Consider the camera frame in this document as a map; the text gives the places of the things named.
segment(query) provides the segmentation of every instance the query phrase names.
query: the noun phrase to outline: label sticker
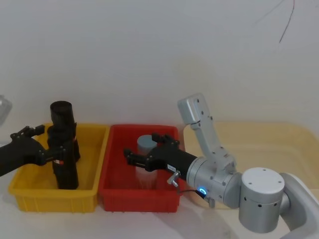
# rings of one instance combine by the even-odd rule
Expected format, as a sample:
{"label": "label sticker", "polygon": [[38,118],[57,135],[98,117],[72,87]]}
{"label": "label sticker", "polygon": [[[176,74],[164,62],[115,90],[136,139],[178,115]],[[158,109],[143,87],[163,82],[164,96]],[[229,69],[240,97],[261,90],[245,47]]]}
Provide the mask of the label sticker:
{"label": "label sticker", "polygon": [[170,166],[169,164],[167,165],[167,168],[168,168],[170,171],[176,172],[176,168],[174,168],[173,166]]}
{"label": "label sticker", "polygon": [[55,162],[55,163],[57,163],[57,164],[61,164],[61,165],[63,165],[64,164],[64,162],[62,161],[62,160],[54,160],[53,162]]}

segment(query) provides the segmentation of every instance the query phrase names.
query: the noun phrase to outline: beige plastic tray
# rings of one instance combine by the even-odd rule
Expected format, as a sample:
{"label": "beige plastic tray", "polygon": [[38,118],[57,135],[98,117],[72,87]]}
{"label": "beige plastic tray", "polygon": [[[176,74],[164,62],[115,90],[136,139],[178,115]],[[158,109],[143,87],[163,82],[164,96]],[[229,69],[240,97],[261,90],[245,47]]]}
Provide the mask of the beige plastic tray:
{"label": "beige plastic tray", "polygon": [[[319,141],[307,129],[290,123],[217,122],[222,145],[235,156],[237,171],[265,167],[298,176],[319,199]],[[185,150],[203,156],[194,131],[183,132]],[[196,194],[195,203],[208,207]],[[217,204],[217,208],[227,208]]]}

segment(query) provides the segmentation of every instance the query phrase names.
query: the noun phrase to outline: transparent plastic cup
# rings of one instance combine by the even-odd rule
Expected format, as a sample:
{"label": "transparent plastic cup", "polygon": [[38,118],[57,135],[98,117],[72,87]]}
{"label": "transparent plastic cup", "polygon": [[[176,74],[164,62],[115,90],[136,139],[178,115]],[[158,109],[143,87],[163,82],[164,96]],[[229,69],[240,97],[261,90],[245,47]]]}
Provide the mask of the transparent plastic cup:
{"label": "transparent plastic cup", "polygon": [[[157,146],[157,143],[152,140],[151,135],[140,136],[137,143],[138,153],[142,155],[147,155],[153,148]],[[147,172],[143,168],[136,167],[136,178],[139,182],[139,188],[141,189],[155,189],[157,177],[157,170],[153,172]]]}

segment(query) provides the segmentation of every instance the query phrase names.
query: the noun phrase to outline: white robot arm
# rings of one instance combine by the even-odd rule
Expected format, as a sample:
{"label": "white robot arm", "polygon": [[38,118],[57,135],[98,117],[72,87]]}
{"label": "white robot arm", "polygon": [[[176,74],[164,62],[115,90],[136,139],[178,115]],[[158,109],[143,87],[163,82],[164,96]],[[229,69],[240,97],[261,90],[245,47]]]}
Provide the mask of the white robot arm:
{"label": "white robot arm", "polygon": [[319,238],[319,202],[299,178],[267,168],[236,172],[234,157],[219,143],[203,94],[180,100],[178,108],[205,156],[193,161],[186,181],[206,194],[211,207],[215,200],[239,207],[241,224],[253,232],[271,232],[281,215],[291,230],[283,239]]}

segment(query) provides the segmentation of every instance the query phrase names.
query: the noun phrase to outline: yellow plastic bin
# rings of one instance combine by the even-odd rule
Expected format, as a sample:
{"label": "yellow plastic bin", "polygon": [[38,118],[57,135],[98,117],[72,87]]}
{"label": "yellow plastic bin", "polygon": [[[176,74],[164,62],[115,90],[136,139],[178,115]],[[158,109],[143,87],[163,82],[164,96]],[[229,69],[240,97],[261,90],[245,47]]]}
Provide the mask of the yellow plastic bin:
{"label": "yellow plastic bin", "polygon": [[[17,204],[26,212],[93,212],[97,206],[98,184],[109,136],[107,125],[77,125],[81,158],[76,163],[79,187],[76,190],[57,188],[52,163],[33,164],[18,169],[9,185]],[[36,138],[45,148],[47,134]]]}

